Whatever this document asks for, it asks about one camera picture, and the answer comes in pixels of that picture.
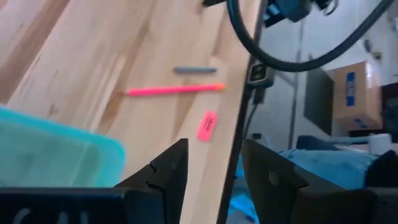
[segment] gray pencil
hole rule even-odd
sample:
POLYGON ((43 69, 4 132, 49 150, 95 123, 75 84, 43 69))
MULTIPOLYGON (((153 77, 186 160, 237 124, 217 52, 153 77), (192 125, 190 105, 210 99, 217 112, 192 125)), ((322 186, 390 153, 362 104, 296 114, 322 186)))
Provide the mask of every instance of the gray pencil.
POLYGON ((217 68, 215 67, 183 67, 176 66, 174 68, 174 72, 178 74, 184 73, 213 73, 216 72, 217 68))

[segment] butcher block countertop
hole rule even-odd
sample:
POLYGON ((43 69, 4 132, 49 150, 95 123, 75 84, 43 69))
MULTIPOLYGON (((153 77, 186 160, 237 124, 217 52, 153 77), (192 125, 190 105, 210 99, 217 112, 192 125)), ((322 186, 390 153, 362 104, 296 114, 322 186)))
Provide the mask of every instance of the butcher block countertop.
MULTIPOLYGON (((260 0, 242 0, 253 34, 260 0)), ((180 223, 215 223, 249 54, 225 3, 200 0, 0 0, 0 104, 120 140, 123 179, 189 139, 180 223), (175 66, 216 67, 178 75, 175 66), (128 97, 130 88, 225 83, 217 92, 128 97), (197 139, 206 111, 218 115, 197 139)))

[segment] pink eraser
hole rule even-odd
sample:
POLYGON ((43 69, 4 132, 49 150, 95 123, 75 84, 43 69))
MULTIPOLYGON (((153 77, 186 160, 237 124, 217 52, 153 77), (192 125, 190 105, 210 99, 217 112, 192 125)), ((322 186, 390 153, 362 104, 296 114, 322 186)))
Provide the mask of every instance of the pink eraser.
POLYGON ((202 141, 210 141, 216 123, 217 123, 217 114, 215 114, 212 111, 207 111, 205 113, 205 117, 200 123, 197 138, 202 141))

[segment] blue fabric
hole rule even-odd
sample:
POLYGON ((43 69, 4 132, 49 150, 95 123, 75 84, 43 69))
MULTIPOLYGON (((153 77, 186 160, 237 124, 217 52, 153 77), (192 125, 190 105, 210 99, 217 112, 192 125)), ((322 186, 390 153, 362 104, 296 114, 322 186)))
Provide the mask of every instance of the blue fabric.
POLYGON ((301 168, 342 188, 364 187, 365 172, 376 156, 350 151, 306 151, 292 149, 280 153, 301 168))

